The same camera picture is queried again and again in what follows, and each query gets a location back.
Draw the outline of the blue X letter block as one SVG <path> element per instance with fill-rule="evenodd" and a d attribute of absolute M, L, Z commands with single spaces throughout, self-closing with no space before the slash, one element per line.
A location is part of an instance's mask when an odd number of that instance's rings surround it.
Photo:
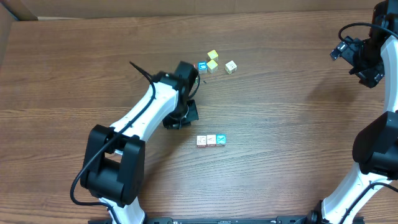
<path fill-rule="evenodd" d="M 226 135 L 225 134 L 217 134 L 216 135 L 216 145 L 217 146 L 225 146 L 226 145 Z"/>

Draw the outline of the wooden block red side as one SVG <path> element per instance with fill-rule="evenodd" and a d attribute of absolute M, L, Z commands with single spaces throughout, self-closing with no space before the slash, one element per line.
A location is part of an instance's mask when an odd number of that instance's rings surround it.
<path fill-rule="evenodd" d="M 206 136 L 206 146 L 215 147 L 216 146 L 216 135 L 211 134 Z"/>

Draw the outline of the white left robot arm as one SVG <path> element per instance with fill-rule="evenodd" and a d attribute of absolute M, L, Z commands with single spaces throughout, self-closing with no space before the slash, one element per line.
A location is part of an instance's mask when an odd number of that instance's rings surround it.
<path fill-rule="evenodd" d="M 120 120 L 106 127 L 97 124 L 89 133 L 81 171 L 70 189 L 75 196 L 80 184 L 110 214 L 105 223 L 146 223 L 147 216 L 139 205 L 138 195 L 144 180 L 146 142 L 158 125 L 181 129 L 198 119 L 193 97 L 199 84 L 198 69 L 181 61 L 173 73 L 160 71 L 151 75 L 135 67 L 149 81 L 141 100 Z"/>

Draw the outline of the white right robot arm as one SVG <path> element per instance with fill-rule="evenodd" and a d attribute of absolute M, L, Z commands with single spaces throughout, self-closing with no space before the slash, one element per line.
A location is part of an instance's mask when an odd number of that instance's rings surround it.
<path fill-rule="evenodd" d="M 342 37 L 330 56 L 347 61 L 350 74 L 368 88 L 385 81 L 383 113 L 356 136 L 351 170 L 301 223 L 362 223 L 361 208 L 397 180 L 397 0 L 375 5 L 367 27 L 368 39 Z"/>

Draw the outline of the wooden O block green side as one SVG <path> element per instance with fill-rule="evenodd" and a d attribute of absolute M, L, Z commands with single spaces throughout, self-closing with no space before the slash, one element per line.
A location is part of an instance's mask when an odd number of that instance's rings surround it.
<path fill-rule="evenodd" d="M 206 135 L 197 136 L 197 147 L 206 147 L 207 146 L 207 138 Z"/>

